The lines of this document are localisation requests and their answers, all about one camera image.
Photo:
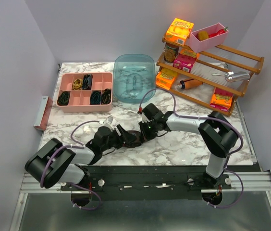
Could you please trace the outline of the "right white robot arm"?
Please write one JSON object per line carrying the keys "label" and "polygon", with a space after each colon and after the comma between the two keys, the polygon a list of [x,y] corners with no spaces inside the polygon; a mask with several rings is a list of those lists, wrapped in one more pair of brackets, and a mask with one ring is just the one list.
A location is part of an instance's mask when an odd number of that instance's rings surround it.
{"label": "right white robot arm", "polygon": [[142,115],[139,122],[143,141],[157,137],[158,132],[183,131],[201,135],[210,151],[209,163],[203,173],[203,184],[215,188],[220,183],[231,149],[241,134],[218,112],[207,117],[178,115],[174,111],[163,113],[154,104],[139,107]]}

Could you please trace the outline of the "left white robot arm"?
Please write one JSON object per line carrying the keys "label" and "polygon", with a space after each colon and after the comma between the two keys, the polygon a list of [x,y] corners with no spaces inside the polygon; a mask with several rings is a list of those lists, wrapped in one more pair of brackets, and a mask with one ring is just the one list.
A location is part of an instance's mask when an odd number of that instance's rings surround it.
{"label": "left white robot arm", "polygon": [[105,151],[141,145],[138,131],[126,131],[121,125],[116,128],[100,126],[94,137],[83,146],[64,146],[53,138],[38,150],[25,164],[25,170],[42,188],[51,188],[58,182],[71,182],[78,189],[88,186],[85,166],[95,164]]}

